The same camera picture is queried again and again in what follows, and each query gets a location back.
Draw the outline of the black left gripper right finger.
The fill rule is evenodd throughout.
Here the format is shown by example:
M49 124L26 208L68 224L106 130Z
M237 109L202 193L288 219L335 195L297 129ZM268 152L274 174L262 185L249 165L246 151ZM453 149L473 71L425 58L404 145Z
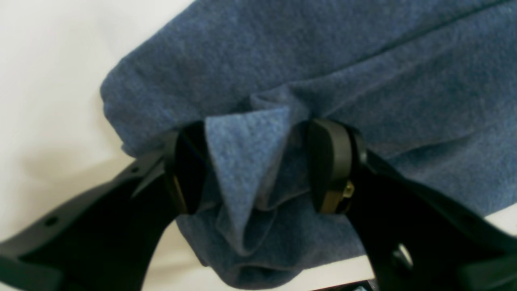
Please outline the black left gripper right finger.
M344 215L380 291L515 291L516 239L369 151L359 131L308 123L311 196Z

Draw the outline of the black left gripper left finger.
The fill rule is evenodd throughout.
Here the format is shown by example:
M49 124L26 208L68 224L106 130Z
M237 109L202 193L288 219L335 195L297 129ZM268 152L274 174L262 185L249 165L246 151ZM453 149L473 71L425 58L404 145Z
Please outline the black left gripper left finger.
M22 291L140 291L163 232L195 214L208 175L204 122L166 135L113 180L1 243L1 282Z

